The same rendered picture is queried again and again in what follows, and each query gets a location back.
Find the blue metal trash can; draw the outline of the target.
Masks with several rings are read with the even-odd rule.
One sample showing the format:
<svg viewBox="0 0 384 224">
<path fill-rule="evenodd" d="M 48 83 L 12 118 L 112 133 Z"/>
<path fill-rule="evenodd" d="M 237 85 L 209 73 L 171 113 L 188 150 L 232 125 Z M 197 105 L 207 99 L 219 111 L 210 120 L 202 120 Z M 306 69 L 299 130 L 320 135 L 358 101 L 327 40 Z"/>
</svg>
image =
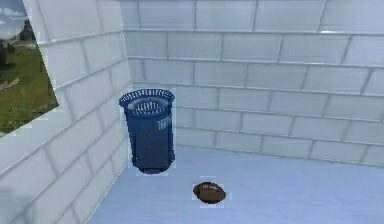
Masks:
<svg viewBox="0 0 384 224">
<path fill-rule="evenodd" d="M 159 174 L 175 160 L 172 105 L 165 89 L 138 89 L 120 97 L 131 145 L 132 165 L 142 173 Z"/>
</svg>

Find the brown football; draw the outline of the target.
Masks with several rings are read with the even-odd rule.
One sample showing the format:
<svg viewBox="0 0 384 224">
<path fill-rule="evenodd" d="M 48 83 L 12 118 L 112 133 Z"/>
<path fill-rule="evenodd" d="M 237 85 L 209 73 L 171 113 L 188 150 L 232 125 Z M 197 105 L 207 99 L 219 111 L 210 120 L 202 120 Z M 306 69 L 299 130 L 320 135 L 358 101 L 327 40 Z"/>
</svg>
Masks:
<svg viewBox="0 0 384 224">
<path fill-rule="evenodd" d="M 226 198 L 226 192 L 213 182 L 201 182 L 193 187 L 194 195 L 203 203 L 216 204 Z"/>
</svg>

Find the window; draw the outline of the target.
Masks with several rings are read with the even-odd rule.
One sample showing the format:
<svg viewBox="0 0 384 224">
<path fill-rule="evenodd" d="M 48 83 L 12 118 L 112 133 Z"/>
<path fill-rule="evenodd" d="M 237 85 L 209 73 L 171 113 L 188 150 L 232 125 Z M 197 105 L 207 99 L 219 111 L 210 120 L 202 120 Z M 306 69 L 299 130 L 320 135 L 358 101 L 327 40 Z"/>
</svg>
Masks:
<svg viewBox="0 0 384 224">
<path fill-rule="evenodd" d="M 0 0 L 0 138 L 59 106 L 25 0 Z"/>
</svg>

